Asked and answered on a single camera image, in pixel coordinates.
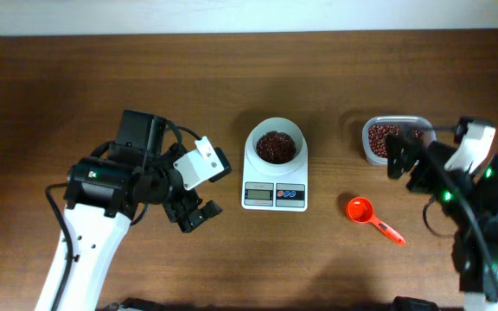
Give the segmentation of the red plastic measuring scoop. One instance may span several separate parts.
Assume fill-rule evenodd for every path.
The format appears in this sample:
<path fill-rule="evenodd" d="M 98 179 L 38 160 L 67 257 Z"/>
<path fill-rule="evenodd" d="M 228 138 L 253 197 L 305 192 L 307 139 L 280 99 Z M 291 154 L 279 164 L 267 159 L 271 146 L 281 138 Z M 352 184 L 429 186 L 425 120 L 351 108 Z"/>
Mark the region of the red plastic measuring scoop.
<path fill-rule="evenodd" d="M 401 234 L 375 215 L 374 205 L 369 199 L 354 197 L 346 205 L 346 214 L 355 223 L 374 225 L 395 244 L 406 245 L 405 238 Z"/>

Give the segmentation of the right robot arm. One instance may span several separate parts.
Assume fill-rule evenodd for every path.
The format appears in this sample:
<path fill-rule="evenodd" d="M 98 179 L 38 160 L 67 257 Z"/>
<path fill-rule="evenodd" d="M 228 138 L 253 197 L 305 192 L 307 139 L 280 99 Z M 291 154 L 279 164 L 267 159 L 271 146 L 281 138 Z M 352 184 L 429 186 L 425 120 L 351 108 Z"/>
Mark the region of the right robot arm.
<path fill-rule="evenodd" d="M 393 134 L 386 152 L 388 177 L 408 173 L 407 189 L 430 195 L 456 223 L 451 257 L 468 307 L 498 310 L 498 154 L 486 168 L 449 169 L 455 148 Z"/>

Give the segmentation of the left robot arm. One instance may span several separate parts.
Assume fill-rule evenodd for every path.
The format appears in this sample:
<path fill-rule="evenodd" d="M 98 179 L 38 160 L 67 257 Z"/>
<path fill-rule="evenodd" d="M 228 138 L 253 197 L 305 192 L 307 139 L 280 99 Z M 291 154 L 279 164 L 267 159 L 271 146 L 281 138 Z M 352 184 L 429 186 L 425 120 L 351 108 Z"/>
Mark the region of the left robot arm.
<path fill-rule="evenodd" d="M 183 233 L 221 213 L 195 189 L 230 174 L 231 164 L 205 136 L 187 150 L 184 131 L 167 118 L 124 111 L 116 139 L 70 168 L 64 208 L 46 188 L 61 234 L 36 309 L 94 310 L 121 241 L 149 206 L 162 206 Z"/>

